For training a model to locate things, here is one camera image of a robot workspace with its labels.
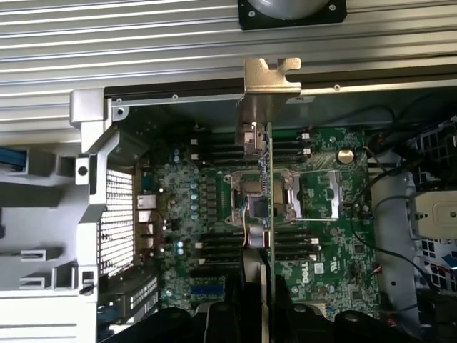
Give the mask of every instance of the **mesh grille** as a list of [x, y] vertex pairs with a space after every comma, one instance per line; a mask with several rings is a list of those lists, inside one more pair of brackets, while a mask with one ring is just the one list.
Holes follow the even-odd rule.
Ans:
[[112, 277], [134, 260], [133, 177], [108, 170], [106, 183], [106, 208], [99, 222], [97, 252], [100, 275]]

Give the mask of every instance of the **sticker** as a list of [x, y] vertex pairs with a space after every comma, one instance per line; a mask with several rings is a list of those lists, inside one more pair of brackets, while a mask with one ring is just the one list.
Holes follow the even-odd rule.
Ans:
[[288, 104], [310, 104], [314, 101], [315, 96], [297, 96], [296, 98], [289, 99]]
[[324, 272], [323, 263], [319, 262], [314, 264], [314, 274], [323, 274]]

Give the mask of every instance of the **motherboard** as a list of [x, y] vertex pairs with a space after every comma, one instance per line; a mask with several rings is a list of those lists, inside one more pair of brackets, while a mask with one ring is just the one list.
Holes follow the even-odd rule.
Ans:
[[349, 309], [376, 316], [375, 252], [353, 235], [374, 241], [369, 199], [356, 207], [353, 227], [349, 219], [368, 180], [363, 131], [278, 130], [272, 142], [272, 178], [265, 180], [268, 158], [246, 160], [233, 134], [151, 141], [141, 193], [156, 199], [144, 237], [161, 275], [160, 306], [193, 311], [223, 299], [241, 248], [267, 247], [264, 227], [273, 220], [274, 270], [294, 302], [313, 304], [329, 319]]

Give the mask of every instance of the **label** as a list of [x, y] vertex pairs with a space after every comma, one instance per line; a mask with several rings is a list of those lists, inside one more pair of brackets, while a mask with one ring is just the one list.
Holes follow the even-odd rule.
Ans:
[[309, 262], [304, 262], [301, 265], [301, 281], [304, 284], [309, 284]]
[[323, 274], [325, 273], [325, 270], [323, 268], [323, 263], [315, 263], [314, 264], [314, 274]]
[[288, 104], [310, 104], [314, 101], [315, 96], [297, 96], [296, 98], [289, 99]]

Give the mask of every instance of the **green circuit board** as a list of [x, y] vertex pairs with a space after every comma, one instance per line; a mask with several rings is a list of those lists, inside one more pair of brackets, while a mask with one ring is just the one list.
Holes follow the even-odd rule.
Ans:
[[[296, 130], [275, 131], [273, 142], [294, 139], [296, 135]], [[224, 135], [219, 134], [215, 139], [223, 138]], [[274, 164], [278, 187], [285, 172], [299, 175], [303, 220], [288, 220], [289, 212], [279, 207], [274, 221], [278, 234], [307, 232], [318, 239], [320, 249], [312, 258], [295, 259], [285, 253], [287, 259], [276, 262], [276, 273], [284, 276], [295, 302], [315, 304], [329, 319], [349, 309], [376, 315], [379, 290], [377, 279], [372, 277], [375, 252], [356, 240], [348, 219], [348, 206], [368, 179], [368, 162], [360, 150], [363, 132], [349, 128], [314, 129], [307, 140], [311, 153], [305, 161]], [[245, 188], [251, 187], [259, 181], [258, 166], [202, 166], [192, 157], [190, 145], [177, 144], [163, 149], [158, 146], [160, 143], [155, 142], [151, 151], [157, 151], [166, 161], [159, 162], [157, 156], [152, 156], [154, 163], [143, 172], [142, 184], [145, 192], [158, 194], [161, 217], [173, 223], [163, 232], [154, 231], [160, 235], [156, 239], [154, 259], [161, 272], [161, 307], [191, 311], [201, 302], [224, 296], [224, 276], [193, 274], [201, 261], [211, 259], [202, 259], [196, 244], [202, 234], [229, 233], [236, 237], [243, 234], [237, 217], [242, 194], [233, 195], [233, 180]], [[354, 151], [353, 162], [338, 163], [337, 152], [348, 148]], [[332, 203], [335, 194], [329, 190], [332, 177], [336, 178], [341, 191], [336, 208]], [[278, 196], [277, 202], [286, 202], [286, 192], [283, 189], [280, 192], [283, 194]], [[354, 220], [354, 227], [364, 239], [372, 242], [369, 200], [362, 203], [359, 210], [361, 215]], [[248, 223], [255, 222], [261, 223], [262, 219], [248, 219]], [[222, 246], [230, 252], [241, 248], [237, 242], [228, 241]]]

